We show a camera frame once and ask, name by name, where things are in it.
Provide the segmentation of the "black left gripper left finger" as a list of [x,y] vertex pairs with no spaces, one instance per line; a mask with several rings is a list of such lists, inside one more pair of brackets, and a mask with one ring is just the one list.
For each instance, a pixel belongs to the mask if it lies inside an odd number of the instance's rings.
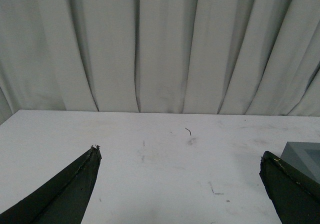
[[98,176],[99,146],[70,163],[0,215],[2,224],[80,224]]

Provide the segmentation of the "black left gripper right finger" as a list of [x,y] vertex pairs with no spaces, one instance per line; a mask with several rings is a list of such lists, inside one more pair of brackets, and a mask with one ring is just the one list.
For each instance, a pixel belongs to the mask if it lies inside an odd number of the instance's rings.
[[320,222],[320,185],[283,159],[265,151],[259,176],[283,224]]

